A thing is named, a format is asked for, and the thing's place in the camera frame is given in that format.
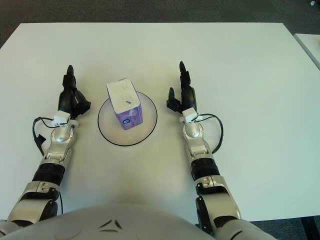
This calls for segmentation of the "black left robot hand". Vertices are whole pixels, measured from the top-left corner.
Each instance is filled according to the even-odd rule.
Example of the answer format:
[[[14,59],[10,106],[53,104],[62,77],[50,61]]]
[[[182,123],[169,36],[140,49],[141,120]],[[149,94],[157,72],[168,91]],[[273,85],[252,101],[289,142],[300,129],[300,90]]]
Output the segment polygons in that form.
[[[75,120],[90,109],[91,102],[77,89],[72,65],[68,66],[63,76],[62,86],[63,91],[59,95],[58,110],[70,114],[70,118]]]

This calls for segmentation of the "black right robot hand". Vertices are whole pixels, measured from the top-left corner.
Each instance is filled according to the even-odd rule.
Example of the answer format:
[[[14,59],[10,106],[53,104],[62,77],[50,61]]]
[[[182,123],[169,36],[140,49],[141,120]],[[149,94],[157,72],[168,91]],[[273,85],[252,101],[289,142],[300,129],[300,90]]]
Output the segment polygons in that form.
[[[172,87],[170,87],[168,92],[168,99],[166,101],[166,107],[180,114],[182,114],[183,111],[189,108],[194,108],[194,110],[197,111],[195,89],[191,86],[190,74],[186,70],[183,61],[180,61],[179,63],[179,71],[181,100],[175,98],[175,91]]]

